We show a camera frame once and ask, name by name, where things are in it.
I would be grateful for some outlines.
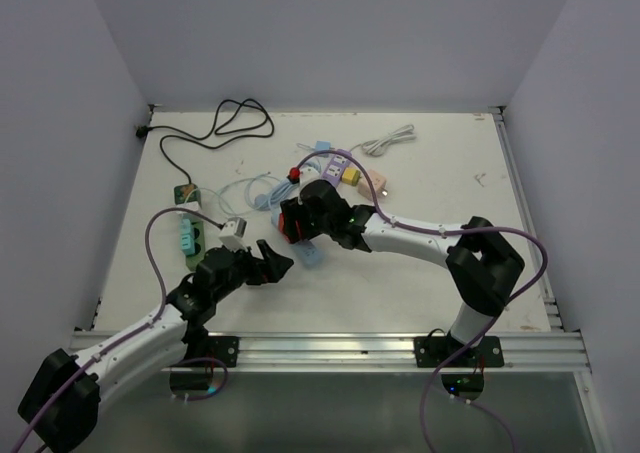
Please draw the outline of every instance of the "white table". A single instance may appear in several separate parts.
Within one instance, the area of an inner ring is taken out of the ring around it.
[[[394,145],[380,158],[355,152],[367,168],[388,177],[389,196],[383,201],[387,212],[437,223],[463,223],[478,215],[494,225],[522,228],[491,115],[275,112],[272,117],[276,133],[270,139],[240,140],[218,151],[172,140],[166,142],[167,150],[187,167],[195,183],[217,190],[266,171],[284,177],[306,153],[296,143],[327,140],[348,149],[412,123],[418,135],[415,142]],[[212,113],[156,113],[152,125],[168,124],[201,135],[212,119]],[[239,124],[249,125],[255,119],[247,113]],[[144,251],[144,229],[154,213],[172,206],[173,187],[186,183],[160,153],[163,135],[164,131],[152,132],[146,139],[96,330],[121,329],[159,301],[158,283]],[[339,191],[351,204],[367,202],[350,186],[341,184]],[[243,187],[227,198],[237,210],[247,209]],[[212,196],[204,192],[203,199],[205,211],[223,219],[219,210],[212,211]],[[252,213],[247,220],[248,244],[264,238],[277,252],[295,258],[272,227],[268,212]],[[206,240],[209,248],[220,244],[213,230],[207,231]],[[534,273],[530,250],[519,237],[508,240],[527,264],[523,283]],[[169,291],[188,273],[178,242],[177,217],[161,218],[152,230],[152,248]],[[447,330],[453,322],[461,300],[446,270],[391,253],[343,250],[328,238],[314,243],[326,254],[320,266],[307,269],[296,264],[277,285],[235,291],[219,304],[207,327],[222,332],[413,333],[436,327]],[[493,330],[549,331],[541,287],[514,302]]]

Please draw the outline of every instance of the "white cable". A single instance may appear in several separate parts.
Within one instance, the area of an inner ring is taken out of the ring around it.
[[[414,127],[411,124],[404,125],[402,128],[398,128],[382,138],[358,143],[349,151],[351,152],[360,147],[362,152],[367,156],[382,156],[387,152],[387,149],[395,143],[405,143],[415,140],[416,134],[413,129]]]

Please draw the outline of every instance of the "black power cord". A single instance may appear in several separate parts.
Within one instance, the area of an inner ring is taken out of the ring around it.
[[[218,125],[218,116],[220,114],[220,111],[222,110],[222,108],[225,105],[227,105],[229,103],[236,105],[237,108],[236,108],[235,112],[233,113],[233,115],[231,115],[231,117],[227,121],[225,121],[221,125]],[[264,115],[264,119],[262,120],[261,123],[259,123],[257,125],[245,126],[243,128],[236,128],[236,129],[233,129],[233,130],[222,131],[223,128],[228,126],[238,116],[238,114],[240,113],[240,111],[243,108],[250,108],[252,110],[259,111],[260,113],[262,113]],[[269,133],[267,133],[267,134],[264,134],[264,135],[258,135],[256,133],[238,135],[238,136],[234,136],[233,138],[229,138],[227,141],[224,141],[224,142],[220,143],[219,145],[205,145],[204,143],[202,143],[204,140],[206,140],[207,138],[211,137],[211,135],[225,136],[225,135],[232,135],[234,133],[242,133],[242,132],[245,132],[245,131],[255,131],[255,130],[258,130],[258,129],[262,128],[267,123],[269,124],[269,126],[271,128],[271,131]],[[196,135],[193,135],[193,134],[191,134],[191,133],[189,133],[187,131],[181,130],[180,128],[175,128],[175,127],[169,126],[169,125],[140,126],[140,127],[138,127],[136,129],[136,136],[138,138],[145,138],[150,131],[159,130],[159,129],[171,130],[171,131],[174,131],[176,133],[180,133],[180,135],[171,134],[171,135],[163,136],[160,139],[160,151],[162,152],[162,155],[166,158],[166,160],[174,168],[176,168],[177,170],[181,171],[187,177],[187,182],[188,183],[192,183],[191,175],[187,172],[187,170],[185,170],[180,165],[178,165],[175,161],[173,161],[171,158],[169,158],[169,155],[167,154],[167,152],[166,152],[166,150],[164,148],[164,142],[167,139],[175,138],[177,140],[182,140],[182,141],[186,141],[188,143],[192,143],[194,145],[197,145],[197,146],[199,146],[201,148],[205,148],[207,150],[218,150],[218,149],[222,148],[223,146],[228,145],[229,143],[232,143],[232,142],[234,142],[236,140],[240,140],[242,138],[269,138],[269,137],[273,136],[276,128],[275,128],[275,125],[273,124],[273,120],[271,119],[271,116],[269,115],[269,112],[267,112],[265,107],[262,106],[258,101],[254,100],[253,98],[247,98],[246,100],[244,100],[242,102],[238,102],[236,100],[230,100],[230,99],[222,100],[222,102],[218,105],[218,108],[216,108],[216,113],[215,113],[215,116],[213,118],[213,124],[211,125],[211,129],[204,136],[196,136]]]

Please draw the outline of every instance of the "scratch on table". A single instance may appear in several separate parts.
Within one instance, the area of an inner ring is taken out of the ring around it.
[[[485,176],[487,176],[486,173],[479,173],[477,175],[473,175],[473,179],[476,180],[478,184],[484,188],[484,183],[482,183],[482,178],[484,178]]]

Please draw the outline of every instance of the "purple cable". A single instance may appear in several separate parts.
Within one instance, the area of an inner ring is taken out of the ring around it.
[[[184,213],[189,213],[191,215],[197,216],[198,218],[201,218],[202,220],[208,223],[211,223],[216,228],[222,228],[222,225],[220,223],[213,221],[212,219],[204,216],[203,214],[188,210],[186,208],[180,208],[180,207],[166,208],[164,210],[161,210],[155,215],[153,215],[153,217],[149,220],[149,223],[147,223],[147,228],[145,229],[145,232],[144,232],[144,246],[147,251],[147,256],[149,257],[149,263],[151,263],[151,268],[153,268],[153,272],[156,274],[156,278],[158,278],[158,283],[160,283],[160,292],[162,293],[160,308],[158,309],[158,312],[155,314],[155,316],[151,319],[152,323],[155,323],[156,321],[158,321],[158,319],[162,316],[162,313],[164,313],[164,309],[167,304],[167,287],[164,284],[164,279],[162,278],[162,274],[160,273],[158,264],[156,263],[156,260],[153,258],[153,253],[151,252],[151,241],[150,241],[151,227],[153,226],[153,224],[156,222],[158,218],[172,211],[182,211]],[[149,323],[145,323],[144,325],[139,326],[135,330],[130,331],[126,335],[122,336],[121,338],[118,338],[116,341],[113,341],[112,343],[105,346],[102,350],[100,350],[98,355],[103,356],[109,353],[111,350],[113,350],[117,346],[121,345],[127,340],[130,340],[137,334],[145,331],[150,327],[151,325]],[[67,390],[67,388],[69,388],[78,379],[80,375],[82,375],[87,369],[89,369],[95,363],[96,363],[96,359],[91,358],[84,365],[82,365],[78,369],[78,371],[76,371],[73,375],[71,375],[69,379],[65,381],[62,384],[62,386],[58,388],[58,390],[53,395],[51,395],[51,397],[46,401],[46,403],[42,405],[42,408],[40,408],[38,413],[36,413],[36,415],[33,417],[33,420],[31,420],[27,428],[25,428],[25,430],[22,432],[22,435],[20,435],[20,438],[18,438],[18,441],[16,441],[16,444],[13,446],[13,448],[11,448],[11,453],[18,453],[18,451],[20,451],[20,449],[24,446],[25,442],[27,441],[27,438],[29,437],[31,432],[34,430],[34,428],[36,427],[38,422],[42,419],[42,417],[45,415],[45,413],[49,410],[51,405],[53,405],[53,403],[55,403],[58,400],[58,398],[62,396],[62,394]]]
[[[227,370],[227,365],[225,365],[222,361],[218,360],[217,358],[207,358],[207,357],[191,358],[189,360],[182,360],[180,363],[176,363],[173,366],[184,366],[184,365],[190,365],[192,363],[202,363],[206,361],[213,363],[214,365],[218,365],[220,368],[224,370],[224,377],[222,378],[222,383],[220,383],[220,386],[217,387],[214,391],[212,391],[211,393],[207,393],[206,395],[200,395],[200,396],[194,396],[194,397],[187,397],[187,396],[183,397],[183,399],[185,399],[185,401],[187,402],[208,400],[209,398],[216,396],[218,393],[220,393],[224,388],[224,385],[227,384],[227,379],[229,378],[229,370]]]
[[[310,158],[313,158],[314,156],[318,156],[318,155],[324,155],[324,154],[327,154],[327,153],[332,153],[332,152],[331,152],[331,150],[323,150],[323,151],[314,151],[313,153],[308,154],[307,156],[305,156],[302,159],[302,161],[300,161],[300,163],[298,164],[298,168],[300,168]],[[405,230],[408,230],[408,231],[413,231],[413,232],[416,232],[416,233],[424,233],[424,234],[427,234],[427,235],[440,235],[441,234],[440,231],[438,231],[438,230],[432,230],[432,229],[429,229],[429,228],[420,228],[419,226],[408,225],[406,223],[402,223],[402,222],[399,222],[399,221],[395,221],[394,222],[389,216],[387,216],[382,211],[382,208],[380,208],[380,203],[378,201],[378,196],[376,195],[376,191],[375,191],[375,188],[373,186],[373,182],[371,181],[371,177],[367,173],[367,170],[365,170],[365,168],[360,164],[360,162],[358,160],[356,160],[353,156],[351,156],[349,154],[346,154],[346,153],[342,153],[342,156],[344,156],[344,157],[348,158],[349,160],[351,160],[351,162],[354,165],[356,165],[358,167],[358,169],[360,170],[360,172],[362,173],[362,176],[367,181],[367,184],[369,185],[369,189],[371,190],[371,198],[373,200],[373,206],[375,207],[376,212],[378,213],[378,215],[383,220],[385,220],[386,222],[392,224],[393,226],[396,226],[396,227],[399,227],[399,228],[402,228],[402,229],[405,229]],[[549,257],[548,257],[548,254],[547,254],[547,250],[545,249],[544,245],[540,242],[540,240],[538,240],[535,236],[527,233],[526,231],[518,230],[517,228],[511,228],[511,227],[508,227],[508,226],[488,226],[488,227],[482,227],[482,228],[468,228],[468,229],[446,231],[444,233],[444,236],[445,237],[447,237],[447,236],[462,236],[462,235],[472,235],[472,234],[476,234],[476,233],[511,233],[511,234],[514,234],[514,235],[522,236],[522,237],[526,238],[527,240],[529,240],[530,242],[532,242],[534,245],[536,245],[536,247],[540,251],[540,255],[542,257],[542,261],[540,263],[540,269],[519,290],[517,290],[513,295],[511,295],[511,297],[509,298],[509,301],[507,302],[507,304],[511,303],[513,300],[515,300],[520,295],[522,295],[525,291],[527,291],[529,288],[531,288],[542,277],[542,275],[546,271],[547,265],[549,263]],[[487,332],[491,329],[491,327],[496,323],[496,321],[497,321],[497,318],[492,319],[484,328],[482,328],[478,332],[478,334],[471,341],[469,341],[466,345],[464,345],[462,348],[460,348],[454,354],[449,356],[449,358],[447,358],[442,363],[440,363],[436,367],[436,369],[433,371],[433,373],[429,376],[429,379],[427,380],[427,383],[425,384],[424,390],[422,391],[422,395],[420,397],[420,428],[422,430],[422,436],[424,437],[425,442],[427,443],[427,445],[429,446],[429,448],[431,449],[431,451],[433,453],[436,453],[436,448],[433,445],[433,442],[431,441],[431,438],[429,437],[429,433],[427,431],[427,425],[426,425],[426,421],[425,421],[425,405],[426,405],[426,400],[427,400],[427,394],[429,393],[429,390],[431,389],[431,386],[433,385],[436,377],[438,376],[438,373],[440,373],[440,371],[445,366],[447,366],[449,363],[451,363],[452,361],[455,361],[461,355],[463,355],[469,348],[471,348],[471,345],[473,345],[476,341],[480,340],[484,335],[486,335]],[[485,413],[488,413],[490,416],[495,418],[505,428],[505,430],[507,431],[507,434],[509,435],[509,439],[511,441],[511,446],[513,448],[513,451],[514,452],[519,451],[518,444],[515,441],[513,433],[507,427],[507,424],[497,414],[493,413],[487,407],[481,406],[481,405],[474,405],[474,406],[476,406],[477,408],[481,409]]]

